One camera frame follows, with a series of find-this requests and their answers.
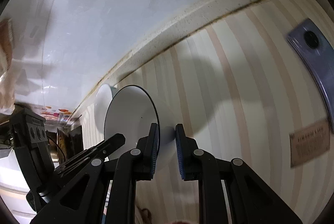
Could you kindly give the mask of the white bowl dark rim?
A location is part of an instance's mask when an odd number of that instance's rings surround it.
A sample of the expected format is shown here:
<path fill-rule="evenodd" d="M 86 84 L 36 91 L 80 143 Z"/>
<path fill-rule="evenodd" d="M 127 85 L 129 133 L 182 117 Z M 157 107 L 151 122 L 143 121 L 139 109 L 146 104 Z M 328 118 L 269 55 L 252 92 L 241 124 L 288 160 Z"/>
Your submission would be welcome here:
<path fill-rule="evenodd" d="M 113 97 L 104 122 L 104 139 L 123 134 L 126 142 L 108 156 L 119 158 L 134 149 L 140 138 L 149 134 L 151 124 L 158 125 L 159 145 L 156 170 L 167 166 L 176 153 L 175 127 L 177 119 L 168 105 L 137 85 L 120 89 Z"/>

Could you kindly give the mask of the white bowl coloured spots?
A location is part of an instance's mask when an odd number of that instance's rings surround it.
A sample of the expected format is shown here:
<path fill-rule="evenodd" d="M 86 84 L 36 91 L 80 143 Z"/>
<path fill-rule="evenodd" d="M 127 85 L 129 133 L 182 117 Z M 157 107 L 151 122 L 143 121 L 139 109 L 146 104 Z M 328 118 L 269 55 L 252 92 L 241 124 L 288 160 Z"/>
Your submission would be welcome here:
<path fill-rule="evenodd" d="M 103 84 L 98 89 L 94 101 L 94 120 L 99 136 L 104 139 L 104 123 L 109 105 L 115 94 L 115 88 L 109 84 Z"/>

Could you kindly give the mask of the striped cat table cloth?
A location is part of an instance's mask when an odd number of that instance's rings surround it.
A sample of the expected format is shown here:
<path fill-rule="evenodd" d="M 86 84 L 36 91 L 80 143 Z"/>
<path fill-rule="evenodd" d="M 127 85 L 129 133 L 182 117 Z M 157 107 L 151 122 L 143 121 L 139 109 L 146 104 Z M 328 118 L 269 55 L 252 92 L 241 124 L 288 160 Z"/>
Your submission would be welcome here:
<path fill-rule="evenodd" d="M 327 123 L 317 87 L 285 39 L 304 19 L 333 40 L 333 22 L 316 0 L 265 0 L 176 43 L 118 87 L 158 96 L 202 149 L 243 159 L 313 223 L 333 194 L 333 151 L 290 165 L 290 135 Z"/>

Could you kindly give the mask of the small brown card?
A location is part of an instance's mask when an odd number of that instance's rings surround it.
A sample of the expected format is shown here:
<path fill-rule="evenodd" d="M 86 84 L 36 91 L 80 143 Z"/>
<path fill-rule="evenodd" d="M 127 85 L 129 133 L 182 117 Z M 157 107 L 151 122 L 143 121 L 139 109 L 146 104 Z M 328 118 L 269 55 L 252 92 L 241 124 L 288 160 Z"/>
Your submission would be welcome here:
<path fill-rule="evenodd" d="M 295 168 L 319 157 L 330 148 L 331 127 L 327 119 L 289 135 L 290 167 Z"/>

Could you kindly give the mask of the dark blue smartphone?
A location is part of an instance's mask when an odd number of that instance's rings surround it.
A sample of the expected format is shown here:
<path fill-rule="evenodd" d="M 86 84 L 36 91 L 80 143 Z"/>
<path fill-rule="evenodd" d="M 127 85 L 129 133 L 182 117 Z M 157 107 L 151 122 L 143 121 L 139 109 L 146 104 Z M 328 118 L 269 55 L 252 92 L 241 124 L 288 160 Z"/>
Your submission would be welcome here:
<path fill-rule="evenodd" d="M 333 47 L 311 19 L 292 29 L 286 40 L 301 58 L 323 99 L 333 127 Z"/>

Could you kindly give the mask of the colourful wall stickers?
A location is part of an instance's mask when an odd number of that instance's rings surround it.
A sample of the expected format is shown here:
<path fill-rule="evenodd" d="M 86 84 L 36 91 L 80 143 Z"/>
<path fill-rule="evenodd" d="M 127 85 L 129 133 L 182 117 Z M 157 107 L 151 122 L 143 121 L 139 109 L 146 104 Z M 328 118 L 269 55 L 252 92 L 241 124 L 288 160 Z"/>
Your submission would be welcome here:
<path fill-rule="evenodd" d="M 72 112 L 66 108 L 55 108 L 44 105 L 31 105 L 30 107 L 33 112 L 44 117 L 47 122 L 66 123 L 72 115 Z"/>

